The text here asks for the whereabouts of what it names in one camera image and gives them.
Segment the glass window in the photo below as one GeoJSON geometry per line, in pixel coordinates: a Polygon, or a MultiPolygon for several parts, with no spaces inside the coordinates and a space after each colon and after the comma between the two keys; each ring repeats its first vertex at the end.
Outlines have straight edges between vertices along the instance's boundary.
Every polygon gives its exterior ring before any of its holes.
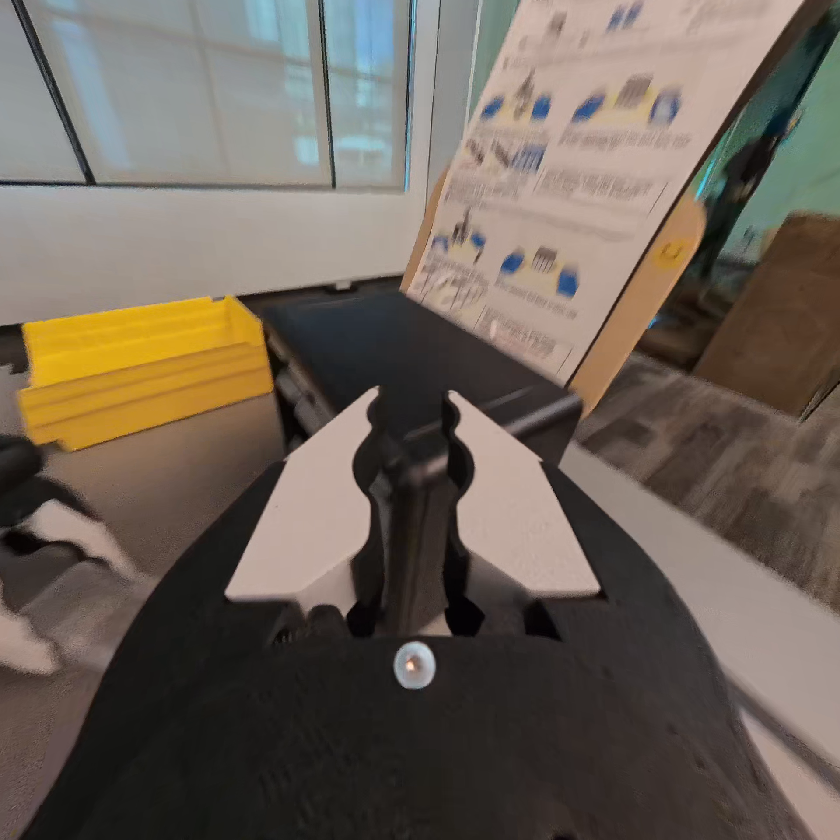
{"type": "Polygon", "coordinates": [[[411,2],[2,2],[2,182],[401,191],[411,2]]]}

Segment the printed instruction poster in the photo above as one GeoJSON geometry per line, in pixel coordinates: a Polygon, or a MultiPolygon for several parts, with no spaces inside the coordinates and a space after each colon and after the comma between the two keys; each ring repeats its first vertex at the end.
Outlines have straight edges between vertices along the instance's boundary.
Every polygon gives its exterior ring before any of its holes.
{"type": "Polygon", "coordinates": [[[520,2],[410,298],[566,385],[805,2],[520,2]]]}

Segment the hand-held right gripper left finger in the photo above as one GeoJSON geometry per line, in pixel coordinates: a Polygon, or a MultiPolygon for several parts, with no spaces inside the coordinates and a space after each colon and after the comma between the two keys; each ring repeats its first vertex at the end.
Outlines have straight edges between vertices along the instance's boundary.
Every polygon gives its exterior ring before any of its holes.
{"type": "Polygon", "coordinates": [[[382,614],[385,547],[375,485],[382,472],[381,388],[372,387],[282,463],[225,597],[334,606],[352,634],[382,614]]]}

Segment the black tray with clear boxes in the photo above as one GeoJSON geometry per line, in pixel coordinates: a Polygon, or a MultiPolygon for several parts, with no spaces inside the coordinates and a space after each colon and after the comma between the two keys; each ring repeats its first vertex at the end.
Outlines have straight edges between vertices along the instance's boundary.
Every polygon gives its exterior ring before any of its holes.
{"type": "Polygon", "coordinates": [[[456,391],[552,466],[581,420],[581,399],[396,290],[282,302],[260,319],[288,444],[380,388],[383,460],[372,494],[385,549],[382,627],[421,630],[446,605],[456,487],[444,395],[456,391]]]}

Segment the brown backing board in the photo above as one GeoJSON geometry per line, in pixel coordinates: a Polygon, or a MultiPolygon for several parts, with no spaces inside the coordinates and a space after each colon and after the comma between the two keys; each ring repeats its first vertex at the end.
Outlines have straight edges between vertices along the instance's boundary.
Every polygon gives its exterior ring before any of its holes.
{"type": "Polygon", "coordinates": [[[685,190],[635,269],[579,369],[566,385],[581,399],[583,418],[598,406],[675,288],[699,248],[705,226],[704,206],[690,190],[685,190]]]}

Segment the yellow plastic bin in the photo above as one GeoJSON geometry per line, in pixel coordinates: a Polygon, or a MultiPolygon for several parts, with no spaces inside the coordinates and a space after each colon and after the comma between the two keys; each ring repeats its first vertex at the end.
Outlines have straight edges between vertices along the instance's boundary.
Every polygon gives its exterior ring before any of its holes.
{"type": "Polygon", "coordinates": [[[209,297],[28,322],[26,436],[68,452],[270,394],[261,321],[209,297]]]}

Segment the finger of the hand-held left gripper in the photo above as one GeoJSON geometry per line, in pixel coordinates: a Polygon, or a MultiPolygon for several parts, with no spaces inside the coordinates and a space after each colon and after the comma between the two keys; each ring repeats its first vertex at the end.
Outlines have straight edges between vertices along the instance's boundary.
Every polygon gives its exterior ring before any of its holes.
{"type": "Polygon", "coordinates": [[[66,544],[80,556],[105,564],[126,581],[144,579],[84,500],[51,479],[28,479],[2,493],[1,524],[7,543],[15,549],[66,544]]]}
{"type": "Polygon", "coordinates": [[[53,676],[60,671],[56,645],[39,635],[28,614],[40,593],[18,595],[11,597],[1,588],[1,666],[26,676],[53,676]]]}

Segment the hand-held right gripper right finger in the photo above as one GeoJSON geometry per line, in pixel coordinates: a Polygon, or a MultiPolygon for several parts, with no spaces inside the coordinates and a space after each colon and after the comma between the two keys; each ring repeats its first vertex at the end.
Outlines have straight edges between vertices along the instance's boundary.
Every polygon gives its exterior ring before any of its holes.
{"type": "Polygon", "coordinates": [[[445,435],[449,630],[524,632],[546,602],[599,597],[543,460],[456,391],[445,393],[445,435]]]}

